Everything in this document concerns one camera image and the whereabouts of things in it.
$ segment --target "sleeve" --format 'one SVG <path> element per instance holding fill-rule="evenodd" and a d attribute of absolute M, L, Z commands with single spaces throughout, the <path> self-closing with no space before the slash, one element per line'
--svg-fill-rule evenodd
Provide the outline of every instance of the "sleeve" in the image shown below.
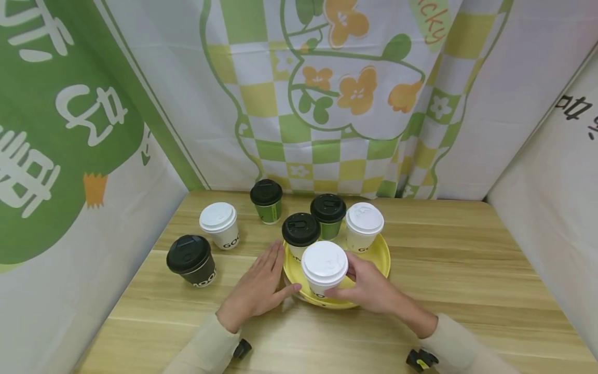
<path fill-rule="evenodd" d="M 233 358 L 240 333 L 231 334 L 220 324 L 215 314 L 208 316 L 163 373 L 222 374 Z"/>
<path fill-rule="evenodd" d="M 519 374 L 479 343 L 466 328 L 444 314 L 438 315 L 434 334 L 420 343 L 438 359 L 435 368 L 440 374 Z"/>

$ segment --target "wooden table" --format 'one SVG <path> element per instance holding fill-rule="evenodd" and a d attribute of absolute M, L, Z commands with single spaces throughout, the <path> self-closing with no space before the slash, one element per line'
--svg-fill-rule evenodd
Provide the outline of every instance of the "wooden table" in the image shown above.
<path fill-rule="evenodd" d="M 310 196 L 285 196 L 283 218 L 309 211 Z M 348 197 L 351 205 L 359 199 Z M 226 201 L 239 213 L 241 243 L 213 249 L 218 275 L 193 288 L 166 267 L 181 235 L 202 234 L 201 210 Z M 523 373 L 598 373 L 598 364 L 508 233 L 482 202 L 377 199 L 386 219 L 390 280 L 434 312 L 476 334 Z M 194 191 L 172 217 L 97 334 L 79 373 L 160 373 L 185 346 L 280 224 L 260 223 L 247 193 Z M 243 328 L 252 352 L 227 373 L 412 373 L 417 340 L 404 326 L 362 309 L 331 311 L 288 299 Z"/>

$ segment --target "wrist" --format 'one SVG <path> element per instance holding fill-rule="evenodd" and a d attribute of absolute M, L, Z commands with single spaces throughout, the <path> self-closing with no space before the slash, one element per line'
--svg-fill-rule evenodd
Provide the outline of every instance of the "wrist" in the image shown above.
<path fill-rule="evenodd" d="M 216 312 L 216 318 L 218 319 L 218 322 L 220 322 L 220 325 L 231 334 L 239 332 L 241 326 L 243 326 L 248 319 L 239 311 L 240 308 L 235 308 L 225 301 Z"/>
<path fill-rule="evenodd" d="M 438 325 L 438 317 L 405 294 L 401 294 L 399 299 L 399 304 L 393 312 L 394 316 L 407 325 L 419 339 L 432 336 Z"/>

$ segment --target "yellow clip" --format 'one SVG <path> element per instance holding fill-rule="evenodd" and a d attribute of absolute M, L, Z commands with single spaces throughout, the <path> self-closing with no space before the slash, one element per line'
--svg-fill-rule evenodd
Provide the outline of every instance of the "yellow clip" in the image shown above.
<path fill-rule="evenodd" d="M 428 364 L 426 364 L 425 362 L 423 362 L 423 360 L 421 358 L 419 358 L 416 363 L 418 363 L 418 365 L 422 368 L 422 369 L 430 369 L 430 367 L 428 366 Z"/>

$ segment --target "yellow tray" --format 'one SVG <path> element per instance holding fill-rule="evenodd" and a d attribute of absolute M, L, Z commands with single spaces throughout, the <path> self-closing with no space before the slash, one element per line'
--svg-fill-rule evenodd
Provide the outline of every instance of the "yellow tray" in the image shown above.
<path fill-rule="evenodd" d="M 341 248 L 344 250 L 347 250 L 346 230 L 347 229 L 345 223 L 343 222 L 338 236 L 332 240 L 333 242 L 341 246 Z M 318 305 L 328 309 L 350 309 L 357 306 L 353 303 L 343 300 L 330 299 L 328 297 L 325 299 L 318 299 L 317 297 L 312 295 L 312 293 L 309 290 L 309 284 L 307 283 L 307 279 L 305 279 L 305 276 L 303 275 L 303 270 L 301 270 L 301 263 L 297 261 L 295 258 L 293 258 L 286 242 L 284 243 L 284 246 L 285 262 L 283 265 L 283 279 L 286 284 L 301 283 L 301 291 L 299 291 L 299 293 L 296 294 L 296 296 L 299 299 L 306 301 L 310 304 Z M 388 245 L 386 244 L 386 241 L 382 237 L 382 234 L 378 234 L 378 236 L 376 236 L 376 239 L 374 240 L 372 245 L 370 245 L 369 249 L 366 252 L 359 253 L 357 254 L 357 256 L 364 260 L 372 261 L 374 264 L 376 264 L 378 270 L 380 270 L 380 272 L 388 278 L 388 275 L 390 273 L 390 252 L 388 250 Z M 340 284 L 340 287 L 350 288 L 353 287 L 353 285 L 355 285 L 355 283 L 345 276 Z"/>

